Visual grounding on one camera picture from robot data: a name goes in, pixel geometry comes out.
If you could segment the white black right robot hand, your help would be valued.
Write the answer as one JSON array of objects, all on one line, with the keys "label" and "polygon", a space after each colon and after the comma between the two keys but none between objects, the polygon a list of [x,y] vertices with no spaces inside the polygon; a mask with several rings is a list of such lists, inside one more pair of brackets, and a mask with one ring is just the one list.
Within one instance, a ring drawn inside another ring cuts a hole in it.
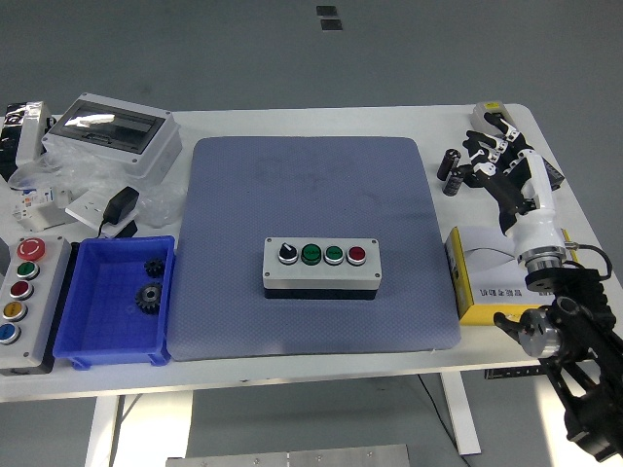
[{"label": "white black right robot hand", "polygon": [[469,130],[463,147],[477,184],[497,201],[500,229],[513,241],[517,261],[538,255],[561,261],[565,241],[543,157],[501,116],[486,112],[483,120],[500,135]]}]

